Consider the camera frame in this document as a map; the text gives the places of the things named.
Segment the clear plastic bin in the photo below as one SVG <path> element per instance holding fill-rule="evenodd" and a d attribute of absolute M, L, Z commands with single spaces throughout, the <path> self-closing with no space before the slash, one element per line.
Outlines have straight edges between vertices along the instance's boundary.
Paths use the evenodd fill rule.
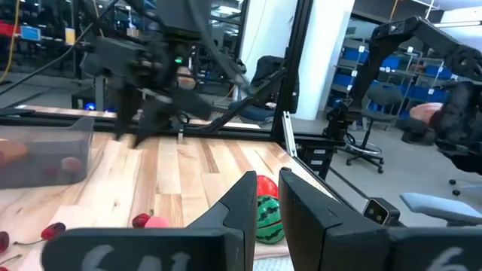
<path fill-rule="evenodd" d="M 83 181 L 93 124 L 82 117 L 66 128 L 0 126 L 0 189 Z"/>

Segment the wooden table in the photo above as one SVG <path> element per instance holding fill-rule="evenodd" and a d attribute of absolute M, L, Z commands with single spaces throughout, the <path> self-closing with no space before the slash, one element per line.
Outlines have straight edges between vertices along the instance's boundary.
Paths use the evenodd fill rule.
<path fill-rule="evenodd" d="M 71 109 L 47 110 L 76 113 Z M 177 142 L 160 137 L 130 149 L 131 140 L 132 136 L 126 136 L 115 142 L 110 134 L 96 132 L 90 173 L 79 184 L 0 190 L 0 231 L 10 234 L 11 243 L 30 242 L 39 239 L 40 232 L 55 222 L 63 222 L 68 229 L 130 227 L 132 218 L 140 213 L 163 216 L 171 227 L 185 227 L 246 171 L 255 170 L 277 181 L 283 166 L 330 195 L 276 143 L 197 138 Z M 11 245 L 0 255 L 0 262 L 22 254 L 22 258 L 5 266 L 10 270 L 42 270 L 39 257 L 43 245 Z"/>

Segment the gray floor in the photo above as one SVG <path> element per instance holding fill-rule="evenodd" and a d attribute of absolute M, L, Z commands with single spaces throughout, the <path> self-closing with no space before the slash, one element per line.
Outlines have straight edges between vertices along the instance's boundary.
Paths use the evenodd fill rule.
<path fill-rule="evenodd" d="M 27 102 L 27 104 L 70 108 L 71 93 L 88 87 L 90 84 L 89 81 L 85 81 L 81 86 L 78 86 L 73 80 L 53 80 L 48 77 L 34 78 L 29 83 L 20 85 L 2 96 L 0 106 L 24 99 L 37 92 L 49 92 L 45 96 Z M 220 97 L 213 96 L 208 97 L 208 99 L 218 101 Z M 223 100 L 218 104 L 228 105 L 229 101 Z M 325 126 L 326 122 L 322 120 L 321 116 L 316 121 L 293 119 L 295 132 L 320 133 Z M 357 139 L 361 139 L 364 135 L 364 132 L 351 133 Z M 445 223 L 425 215 L 411 213 L 399 199 L 399 194 L 403 192 L 427 193 L 448 199 L 459 199 L 482 211 L 482 199 L 477 201 L 477 198 L 464 196 L 464 194 L 455 197 L 451 193 L 452 187 L 448 184 L 448 180 L 451 178 L 472 181 L 462 182 L 462 184 L 473 184 L 474 182 L 476 184 L 478 181 L 482 184 L 482 177 L 459 171 L 447 158 L 439 154 L 435 147 L 408 145 L 403 143 L 400 138 L 401 132 L 395 128 L 388 132 L 375 129 L 371 135 L 370 141 L 383 149 L 386 164 L 384 166 L 385 172 L 382 175 L 377 173 L 375 167 L 362 160 L 357 160 L 351 166 L 346 166 L 345 160 L 348 155 L 343 152 L 339 152 L 335 156 L 332 167 L 368 196 L 379 196 L 390 201 L 391 204 L 401 210 L 401 220 L 408 226 L 444 226 Z M 360 211 L 363 209 L 365 201 L 336 175 L 330 173 L 327 182 Z"/>

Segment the cherry stem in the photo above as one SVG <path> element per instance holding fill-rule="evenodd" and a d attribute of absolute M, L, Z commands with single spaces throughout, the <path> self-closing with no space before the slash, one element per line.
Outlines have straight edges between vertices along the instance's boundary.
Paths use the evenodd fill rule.
<path fill-rule="evenodd" d="M 43 242 L 43 241 L 44 241 L 43 239 L 40 239 L 40 240 L 35 241 L 35 242 L 31 242 L 31 243 L 22 243 L 22 242 L 15 241 L 14 245 L 35 245 L 35 244 L 37 244 L 39 242 Z"/>
<path fill-rule="evenodd" d="M 4 260 L 4 261 L 0 262 L 0 265 L 6 263 L 6 262 L 8 262 L 8 261 L 11 261 L 11 260 L 20 259 L 21 257 L 22 257 L 21 254 L 15 255 L 15 256 L 13 256 L 13 257 L 9 257 L 7 260 Z"/>

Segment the pink object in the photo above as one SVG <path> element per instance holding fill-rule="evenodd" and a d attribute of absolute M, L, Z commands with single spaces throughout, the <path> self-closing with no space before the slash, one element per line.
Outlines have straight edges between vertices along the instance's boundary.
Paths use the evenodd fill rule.
<path fill-rule="evenodd" d="M 169 222 L 167 219 L 161 217 L 151 217 L 148 223 L 145 224 L 144 228 L 166 228 L 169 227 Z"/>
<path fill-rule="evenodd" d="M 62 159 L 62 170 L 69 173 L 79 173 L 82 170 L 82 162 L 75 157 Z"/>

